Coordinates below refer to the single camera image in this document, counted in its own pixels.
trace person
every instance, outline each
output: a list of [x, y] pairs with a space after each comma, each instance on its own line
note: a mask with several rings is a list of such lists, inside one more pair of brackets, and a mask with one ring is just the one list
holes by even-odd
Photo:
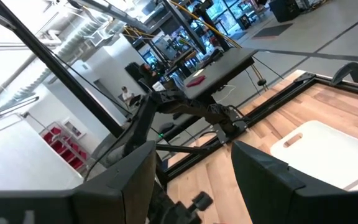
[[121, 90], [122, 90], [122, 99], [124, 99], [125, 104], [129, 106], [131, 99], [135, 98], [135, 94], [129, 91], [126, 86], [123, 86]]
[[145, 84], [152, 89], [154, 83], [158, 81], [157, 72], [153, 71], [149, 64], [143, 63], [139, 67], [139, 73], [143, 76]]

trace white cable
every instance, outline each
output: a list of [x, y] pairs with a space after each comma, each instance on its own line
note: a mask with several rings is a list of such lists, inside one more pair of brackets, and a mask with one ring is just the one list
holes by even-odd
[[217, 103], [219, 103], [219, 102], [221, 102], [222, 100], [224, 100], [224, 99], [226, 99], [227, 97], [229, 97], [230, 93], [231, 93], [234, 89], [236, 89], [236, 86], [234, 86], [234, 85], [223, 85], [223, 86], [231, 86], [231, 87], [233, 87], [233, 89], [231, 89], [231, 90], [229, 91], [229, 93], [228, 93], [223, 99], [218, 100]]

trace concrete floor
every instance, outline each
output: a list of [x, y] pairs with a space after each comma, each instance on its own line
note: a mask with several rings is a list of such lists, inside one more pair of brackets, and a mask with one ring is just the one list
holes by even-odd
[[[259, 30], [281, 24], [268, 12], [264, 21], [253, 25], [237, 42], [243, 47], [259, 49], [260, 52], [255, 57], [283, 77], [297, 69], [333, 76], [346, 63], [358, 62], [358, 1], [331, 0], [321, 8], [286, 23], [293, 25], [278, 37], [252, 39]], [[255, 66], [270, 86], [280, 81], [276, 74], [261, 63], [256, 62]], [[248, 72], [256, 83], [253, 71], [249, 69]], [[241, 106], [247, 103], [244, 100], [257, 96], [246, 72], [242, 72], [228, 85], [232, 86], [213, 95], [217, 101], [225, 98], [220, 101], [223, 105]], [[200, 120], [187, 131], [197, 135], [207, 127], [208, 123]], [[187, 145], [191, 143], [189, 138], [189, 134], [182, 133], [170, 143]]]

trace white cutting board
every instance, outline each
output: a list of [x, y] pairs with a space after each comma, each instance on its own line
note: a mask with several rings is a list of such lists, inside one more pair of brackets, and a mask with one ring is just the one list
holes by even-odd
[[[301, 139], [285, 147], [297, 134]], [[309, 121], [276, 142], [270, 153], [314, 178], [358, 190], [358, 139], [319, 121]]]

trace wooden table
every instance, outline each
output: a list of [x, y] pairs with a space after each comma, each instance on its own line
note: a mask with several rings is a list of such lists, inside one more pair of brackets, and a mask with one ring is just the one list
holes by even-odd
[[[301, 70], [294, 72], [245, 105], [241, 111], [244, 114], [252, 111], [303, 73]], [[270, 147], [274, 143], [310, 120], [318, 120], [358, 138], [358, 95], [315, 84], [251, 127], [237, 140], [270, 153]], [[206, 135], [193, 143], [193, 146], [200, 146], [213, 136]], [[177, 154], [168, 164], [172, 165], [185, 156], [184, 153]], [[204, 223], [252, 223], [234, 176], [230, 145], [220, 148], [168, 184], [168, 194], [172, 200], [181, 200], [186, 206], [189, 206], [191, 199], [202, 190], [214, 199], [207, 211], [200, 212]]]

